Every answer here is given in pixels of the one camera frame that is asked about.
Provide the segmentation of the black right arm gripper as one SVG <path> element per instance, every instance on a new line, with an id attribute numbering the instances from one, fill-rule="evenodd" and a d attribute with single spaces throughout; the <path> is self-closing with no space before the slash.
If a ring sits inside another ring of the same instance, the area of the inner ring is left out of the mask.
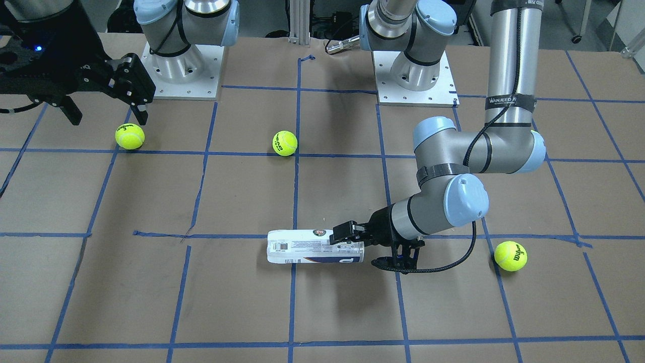
<path id="1" fill-rule="evenodd" d="M 2 1 L 2 94 L 47 98 L 72 126 L 83 113 L 70 96 L 101 92 L 148 120 L 155 84 L 136 53 L 111 59 L 79 1 Z"/>

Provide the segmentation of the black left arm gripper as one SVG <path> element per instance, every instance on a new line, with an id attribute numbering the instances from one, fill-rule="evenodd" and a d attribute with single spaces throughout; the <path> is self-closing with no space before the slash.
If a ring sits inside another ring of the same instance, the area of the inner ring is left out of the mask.
<path id="1" fill-rule="evenodd" d="M 356 221 L 346 221 L 332 229 L 330 244 L 364 242 L 366 246 L 391 247 L 394 242 L 394 230 L 391 209 L 393 205 L 373 212 L 367 223 L 359 224 Z M 383 271 L 403 273 L 404 268 L 396 264 L 392 257 L 378 257 L 371 260 L 373 267 Z"/>

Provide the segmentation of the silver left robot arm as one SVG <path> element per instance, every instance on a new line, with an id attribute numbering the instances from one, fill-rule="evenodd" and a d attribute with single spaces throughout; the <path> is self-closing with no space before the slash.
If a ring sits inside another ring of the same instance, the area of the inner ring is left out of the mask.
<path id="1" fill-rule="evenodd" d="M 374 212 L 367 223 L 346 221 L 331 230 L 272 230 L 267 258 L 272 263 L 360 262 L 367 246 L 389 247 L 373 266 L 402 274 L 438 273 L 458 266 L 474 250 L 476 232 L 459 260 L 443 267 L 417 268 L 424 236 L 476 224 L 490 201 L 477 174 L 521 174 L 546 157 L 542 136 L 531 128 L 535 108 L 536 55 L 542 1 L 493 1 L 491 16 L 499 39 L 491 49 L 486 124 L 474 133 L 456 129 L 446 117 L 421 121 L 413 131 L 417 162 L 416 195 Z"/>

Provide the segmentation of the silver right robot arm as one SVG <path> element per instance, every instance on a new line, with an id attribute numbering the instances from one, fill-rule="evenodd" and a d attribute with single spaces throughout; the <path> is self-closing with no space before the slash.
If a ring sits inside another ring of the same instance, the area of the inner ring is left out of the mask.
<path id="1" fill-rule="evenodd" d="M 233 46 L 239 32 L 236 1 L 135 1 L 136 21 L 147 37 L 153 71 L 164 81 L 201 72 L 198 45 Z M 48 103 L 77 126 L 83 115 L 71 94 L 101 92 L 128 104 L 142 126 L 156 90 L 141 58 L 107 55 L 79 1 L 2 1 L 2 94 L 31 103 L 3 108 L 19 113 Z"/>

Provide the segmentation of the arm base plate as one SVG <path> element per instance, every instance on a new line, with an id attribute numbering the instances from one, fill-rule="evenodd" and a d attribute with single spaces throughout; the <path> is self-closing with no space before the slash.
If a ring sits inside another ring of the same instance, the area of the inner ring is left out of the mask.
<path id="1" fill-rule="evenodd" d="M 154 100 L 216 100 L 226 47 L 194 44 L 186 53 L 162 57 L 145 44 L 142 63 L 155 84 Z"/>
<path id="2" fill-rule="evenodd" d="M 460 101 L 447 55 L 423 66 L 401 51 L 373 51 L 378 103 L 389 106 L 458 106 Z"/>

